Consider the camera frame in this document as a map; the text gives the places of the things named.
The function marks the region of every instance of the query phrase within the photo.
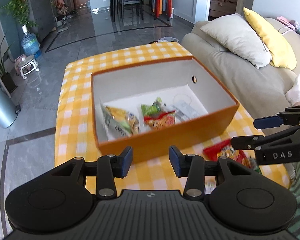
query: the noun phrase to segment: teal wall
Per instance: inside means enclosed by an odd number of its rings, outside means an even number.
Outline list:
[[[0,0],[0,7],[6,5],[10,0]],[[7,15],[7,13],[0,9],[0,21],[2,25],[3,32],[6,33],[7,43],[11,46],[11,54],[14,58],[19,57],[23,54],[23,49],[21,47],[21,40],[23,38],[23,33],[21,26],[15,21],[15,19]]]

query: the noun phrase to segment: blue water bottle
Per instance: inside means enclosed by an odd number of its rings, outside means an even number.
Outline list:
[[[22,31],[25,35],[21,41],[21,46],[26,56],[34,55],[34,58],[39,57],[41,55],[41,51],[37,37],[35,34],[28,32],[28,29],[25,25],[22,27]]]

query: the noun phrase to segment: black plant pot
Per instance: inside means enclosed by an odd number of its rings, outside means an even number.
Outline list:
[[[17,85],[13,82],[10,73],[7,72],[1,78],[1,80],[2,80],[3,84],[5,85],[5,87],[7,88],[7,90],[9,91],[10,94],[17,88]]]

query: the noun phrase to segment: stool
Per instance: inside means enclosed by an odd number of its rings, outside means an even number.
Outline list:
[[[18,68],[20,70],[20,75],[23,77],[23,79],[27,79],[26,75],[31,73],[32,71],[39,71],[40,69],[37,67],[39,64],[34,59],[34,55],[31,55],[29,57],[26,57],[24,61],[21,61],[18,64]]]
[[[158,18],[160,14],[162,14],[162,3],[163,3],[163,11],[166,11],[166,2],[168,4],[167,16],[168,20],[170,20],[172,14],[172,0],[154,0],[153,12],[154,19]]]

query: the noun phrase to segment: person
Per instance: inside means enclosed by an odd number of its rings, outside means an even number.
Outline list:
[[[293,87],[286,93],[286,99],[291,106],[300,106],[300,75],[296,77]],[[290,191],[294,194],[298,203],[296,215],[288,227],[288,231],[300,239],[300,162],[288,163],[285,167],[291,178]]]

